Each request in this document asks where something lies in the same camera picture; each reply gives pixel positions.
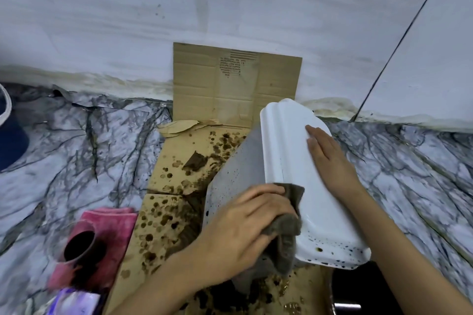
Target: floor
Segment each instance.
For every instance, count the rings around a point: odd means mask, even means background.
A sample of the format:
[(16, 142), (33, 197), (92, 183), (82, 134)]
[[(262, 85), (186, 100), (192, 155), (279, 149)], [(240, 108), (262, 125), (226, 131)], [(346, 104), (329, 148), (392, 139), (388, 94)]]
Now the floor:
[[(8, 85), (30, 137), (0, 172), (0, 313), (50, 295), (48, 241), (86, 209), (139, 209), (168, 104)], [(326, 120), (371, 195), (473, 300), (473, 135)]]

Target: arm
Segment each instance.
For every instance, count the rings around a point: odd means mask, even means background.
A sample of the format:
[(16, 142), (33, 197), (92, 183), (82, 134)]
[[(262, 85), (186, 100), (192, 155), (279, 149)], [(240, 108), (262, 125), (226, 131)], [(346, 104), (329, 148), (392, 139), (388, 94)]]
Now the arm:
[(327, 189), (358, 222), (389, 288), (406, 315), (466, 315), (473, 306), (415, 248), (358, 180), (339, 144), (306, 126), (310, 153)]
[(284, 213), (296, 215), (284, 188), (251, 187), (222, 207), (197, 239), (170, 256), (112, 315), (167, 315), (196, 291), (253, 266), (274, 238), (261, 231)]

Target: pink cloth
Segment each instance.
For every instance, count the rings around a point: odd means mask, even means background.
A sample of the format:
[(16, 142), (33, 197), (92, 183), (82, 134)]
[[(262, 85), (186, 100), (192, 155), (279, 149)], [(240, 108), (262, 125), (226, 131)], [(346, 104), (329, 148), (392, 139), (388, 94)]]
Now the pink cloth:
[[(82, 213), (80, 219), (93, 223), (96, 233), (107, 245), (105, 257), (99, 262), (97, 271), (87, 282), (87, 288), (104, 289), (113, 285), (132, 236), (137, 216), (133, 208), (97, 208)], [(80, 230), (74, 228), (72, 234), (78, 232)], [(72, 266), (59, 263), (49, 278), (48, 288), (50, 290), (66, 288), (72, 278)]]

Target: cloth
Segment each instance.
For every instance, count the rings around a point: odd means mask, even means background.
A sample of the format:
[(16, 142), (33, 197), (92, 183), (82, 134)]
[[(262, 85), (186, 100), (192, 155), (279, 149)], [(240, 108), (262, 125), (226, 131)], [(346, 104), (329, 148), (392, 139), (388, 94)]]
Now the cloth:
[(289, 198), (298, 217), (292, 214), (282, 214), (276, 217), (262, 234), (278, 234), (264, 250), (256, 264), (232, 278), (235, 288), (243, 294), (249, 294), (253, 279), (277, 273), (287, 276), (294, 266), (296, 254), (296, 236), (300, 234), (302, 221), (300, 220), (299, 203), (304, 194), (304, 187), (290, 183), (275, 183), (284, 187), (284, 196)]
[[(97, 208), (82, 213), (80, 219), (93, 223), (97, 234), (106, 245), (105, 256), (87, 280), (86, 290), (102, 292), (104, 289), (111, 288), (118, 267), (125, 256), (137, 217), (138, 214), (133, 208)], [(49, 278), (48, 288), (50, 290), (67, 288), (73, 278), (73, 267), (59, 263)]]

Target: blue bucket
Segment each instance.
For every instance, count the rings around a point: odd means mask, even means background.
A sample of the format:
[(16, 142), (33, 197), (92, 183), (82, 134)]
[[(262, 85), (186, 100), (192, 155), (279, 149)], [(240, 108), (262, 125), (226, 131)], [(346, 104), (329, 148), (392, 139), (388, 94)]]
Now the blue bucket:
[(10, 96), (0, 84), (0, 171), (16, 162), (29, 144), (28, 136), (12, 114), (11, 107)]

